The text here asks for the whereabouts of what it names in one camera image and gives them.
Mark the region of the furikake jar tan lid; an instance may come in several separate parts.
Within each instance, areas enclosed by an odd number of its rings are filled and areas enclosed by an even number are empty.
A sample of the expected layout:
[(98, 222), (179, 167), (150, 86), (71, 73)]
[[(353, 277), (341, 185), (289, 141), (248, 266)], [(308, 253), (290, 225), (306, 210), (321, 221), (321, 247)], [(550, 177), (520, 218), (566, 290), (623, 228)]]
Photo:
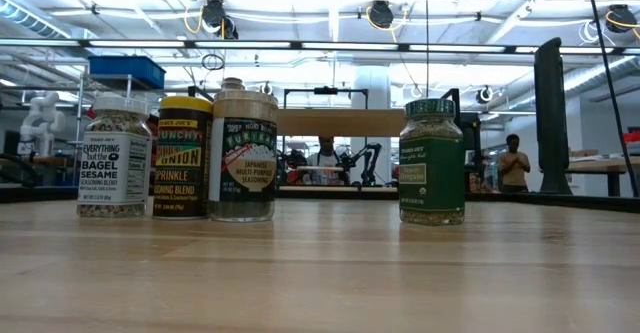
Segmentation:
[(277, 99), (265, 93), (225, 90), (214, 97), (208, 197), (211, 219), (272, 219), (277, 113)]

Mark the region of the green oregano jar green lid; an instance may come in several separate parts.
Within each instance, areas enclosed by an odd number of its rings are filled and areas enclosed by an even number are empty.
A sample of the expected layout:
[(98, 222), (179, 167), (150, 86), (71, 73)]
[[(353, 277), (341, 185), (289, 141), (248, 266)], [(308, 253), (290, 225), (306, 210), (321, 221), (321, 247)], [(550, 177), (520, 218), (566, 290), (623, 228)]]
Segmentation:
[(463, 133), (456, 105), (425, 98), (405, 105), (399, 136), (400, 219), (427, 226), (460, 225), (465, 219)]

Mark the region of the crunchy onion bottle yellow lid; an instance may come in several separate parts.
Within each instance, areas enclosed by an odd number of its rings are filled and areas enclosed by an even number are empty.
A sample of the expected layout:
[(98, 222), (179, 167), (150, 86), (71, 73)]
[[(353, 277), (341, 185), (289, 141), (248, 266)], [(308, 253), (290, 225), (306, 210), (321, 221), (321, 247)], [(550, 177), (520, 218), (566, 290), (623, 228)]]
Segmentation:
[(213, 104), (190, 96), (160, 103), (155, 154), (153, 217), (202, 219), (207, 215)]

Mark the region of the bagel sesame jar white lid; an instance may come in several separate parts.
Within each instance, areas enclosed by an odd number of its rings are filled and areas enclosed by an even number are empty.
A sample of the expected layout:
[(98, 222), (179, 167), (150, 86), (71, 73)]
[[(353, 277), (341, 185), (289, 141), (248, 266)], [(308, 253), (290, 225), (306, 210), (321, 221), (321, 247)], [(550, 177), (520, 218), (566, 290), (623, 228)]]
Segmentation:
[(152, 132), (147, 105), (105, 93), (94, 101), (95, 117), (81, 145), (77, 214), (132, 218), (146, 213)]

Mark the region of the person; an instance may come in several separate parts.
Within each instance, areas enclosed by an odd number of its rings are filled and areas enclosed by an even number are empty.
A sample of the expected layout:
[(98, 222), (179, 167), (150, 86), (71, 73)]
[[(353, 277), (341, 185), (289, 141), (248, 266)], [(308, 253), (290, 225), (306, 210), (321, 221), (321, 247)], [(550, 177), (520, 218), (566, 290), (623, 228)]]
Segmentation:
[(528, 156), (519, 150), (520, 139), (516, 134), (506, 137), (507, 150), (498, 161), (502, 193), (526, 193), (528, 191), (525, 175), (531, 171)]
[(343, 186), (343, 171), (337, 171), (339, 157), (334, 149), (333, 137), (318, 137), (319, 151), (307, 158), (312, 185)]

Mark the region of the blue bin on rack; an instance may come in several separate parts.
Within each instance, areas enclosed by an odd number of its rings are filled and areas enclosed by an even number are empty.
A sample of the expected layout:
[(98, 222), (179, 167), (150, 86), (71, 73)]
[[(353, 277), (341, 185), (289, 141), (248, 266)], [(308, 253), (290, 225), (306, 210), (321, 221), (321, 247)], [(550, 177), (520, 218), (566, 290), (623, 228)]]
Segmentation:
[(128, 77), (132, 90), (157, 90), (165, 85), (166, 71), (145, 56), (91, 56), (89, 76), (107, 87), (125, 90)]

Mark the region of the linear ceiling light fixture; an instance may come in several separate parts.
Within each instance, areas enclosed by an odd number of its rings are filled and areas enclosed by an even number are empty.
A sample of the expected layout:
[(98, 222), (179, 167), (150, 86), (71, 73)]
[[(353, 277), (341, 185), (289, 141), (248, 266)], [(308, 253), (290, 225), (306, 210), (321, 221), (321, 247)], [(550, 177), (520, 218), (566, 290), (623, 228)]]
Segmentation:
[(533, 54), (534, 46), (497, 46), (461, 44), (413, 43), (352, 43), (304, 41), (222, 41), (222, 40), (106, 40), (106, 39), (27, 39), (0, 38), (0, 47), (52, 48), (131, 48), (131, 49), (221, 49), (221, 50), (314, 50), (314, 51), (371, 51), (401, 53), (447, 54)]

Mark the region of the black tall column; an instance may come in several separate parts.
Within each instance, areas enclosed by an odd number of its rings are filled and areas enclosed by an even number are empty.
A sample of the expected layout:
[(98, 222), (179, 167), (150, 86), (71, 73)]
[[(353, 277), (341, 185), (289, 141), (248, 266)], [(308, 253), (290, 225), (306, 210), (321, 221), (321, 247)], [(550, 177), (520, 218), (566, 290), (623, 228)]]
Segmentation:
[(561, 45), (559, 37), (552, 38), (534, 54), (538, 164), (543, 174), (541, 193), (571, 195)]

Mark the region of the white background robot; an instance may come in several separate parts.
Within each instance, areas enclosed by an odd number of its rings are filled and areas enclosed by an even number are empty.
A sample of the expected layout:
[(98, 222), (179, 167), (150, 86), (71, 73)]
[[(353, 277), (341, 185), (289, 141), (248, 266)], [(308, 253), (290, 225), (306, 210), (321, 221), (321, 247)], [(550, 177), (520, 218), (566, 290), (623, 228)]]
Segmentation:
[(56, 108), (57, 92), (34, 97), (29, 101), (29, 112), (20, 126), (17, 154), (20, 156), (49, 157), (52, 155), (55, 134), (65, 128), (65, 115)]

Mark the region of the background wooden table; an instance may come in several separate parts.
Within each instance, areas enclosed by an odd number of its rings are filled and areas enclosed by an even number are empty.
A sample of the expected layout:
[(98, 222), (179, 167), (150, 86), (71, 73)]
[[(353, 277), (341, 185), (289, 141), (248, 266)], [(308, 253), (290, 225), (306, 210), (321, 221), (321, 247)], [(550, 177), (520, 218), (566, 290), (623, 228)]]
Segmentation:
[(640, 172), (640, 156), (631, 156), (627, 167), (622, 154), (599, 154), (591, 149), (572, 152), (566, 170), (568, 174), (604, 175), (609, 197), (620, 196), (622, 175), (633, 176), (636, 172)]

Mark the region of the wooden shelf riser black frame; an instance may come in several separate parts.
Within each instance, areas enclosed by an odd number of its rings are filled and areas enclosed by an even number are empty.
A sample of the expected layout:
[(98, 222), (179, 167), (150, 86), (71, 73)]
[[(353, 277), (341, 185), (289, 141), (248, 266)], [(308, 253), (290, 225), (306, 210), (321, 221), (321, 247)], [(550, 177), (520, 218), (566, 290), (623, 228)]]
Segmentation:
[(213, 143), (210, 153), (209, 199), (217, 201), (221, 194), (221, 156), (223, 126), (226, 123), (256, 123), (267, 133), (267, 146), (274, 150), (279, 136), (313, 135), (345, 137), (392, 137), (410, 121), (422, 118), (459, 118), (454, 99), (429, 98), (408, 103), (398, 109), (280, 109), (271, 95), (239, 88), (224, 88), (211, 98), (214, 118)]

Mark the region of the black aluminium rig frame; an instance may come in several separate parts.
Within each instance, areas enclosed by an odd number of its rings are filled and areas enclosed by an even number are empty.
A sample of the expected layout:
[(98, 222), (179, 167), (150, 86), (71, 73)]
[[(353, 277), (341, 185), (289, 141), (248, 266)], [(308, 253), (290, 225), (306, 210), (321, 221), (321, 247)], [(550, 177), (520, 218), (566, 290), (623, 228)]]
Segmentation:
[[(285, 186), (276, 191), (275, 197), (279, 199), (302, 200), (399, 201), (399, 195), (395, 188), (383, 187), (356, 188)], [(0, 187), (0, 204), (75, 200), (76, 198), (76, 187)], [(543, 193), (467, 193), (465, 201), (483, 203), (518, 203), (640, 214), (640, 198), (594, 197)]]

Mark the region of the black diagonal frame strut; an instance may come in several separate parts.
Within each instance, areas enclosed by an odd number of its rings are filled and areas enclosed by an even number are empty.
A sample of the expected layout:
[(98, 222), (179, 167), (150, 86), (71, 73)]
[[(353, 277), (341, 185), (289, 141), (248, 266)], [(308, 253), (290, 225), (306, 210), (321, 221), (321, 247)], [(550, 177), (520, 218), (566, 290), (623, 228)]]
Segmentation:
[(622, 130), (622, 122), (621, 122), (620, 110), (619, 110), (619, 106), (618, 106), (618, 103), (617, 103), (616, 93), (615, 93), (615, 90), (614, 90), (613, 79), (612, 79), (611, 70), (610, 70), (610, 64), (609, 64), (609, 59), (608, 59), (608, 54), (609, 53), (606, 50), (608, 47), (605, 44), (605, 39), (604, 39), (603, 31), (602, 31), (602, 26), (601, 26), (601, 23), (600, 23), (598, 8), (597, 8), (597, 5), (596, 5), (596, 0), (589, 0), (589, 1), (590, 1), (593, 18), (594, 18), (595, 25), (596, 25), (598, 44), (599, 44), (599, 48), (600, 48), (600, 51), (601, 51), (600, 54), (601, 54), (602, 61), (603, 61), (604, 73), (605, 73), (606, 83), (607, 83), (607, 87), (608, 87), (608, 91), (609, 91), (609, 98), (611, 100), (611, 105), (612, 105), (612, 109), (613, 109), (613, 113), (614, 113), (614, 119), (615, 119), (615, 123), (616, 123), (616, 133), (617, 133), (618, 141), (619, 141), (619, 144), (620, 144), (620, 147), (621, 147), (622, 157), (623, 157), (623, 160), (624, 160), (624, 163), (625, 163), (625, 167), (627, 168), (627, 173), (629, 174), (629, 180), (630, 180), (630, 185), (631, 185), (633, 197), (634, 198), (640, 198), (640, 191), (638, 190), (638, 185), (637, 185), (635, 173), (634, 173), (634, 170), (633, 170), (633, 167), (632, 167), (632, 164), (631, 164), (631, 160), (630, 160), (630, 156), (629, 156), (629, 153), (628, 153), (628, 149), (627, 149), (626, 143), (624, 141), (624, 134), (623, 134), (623, 130)]

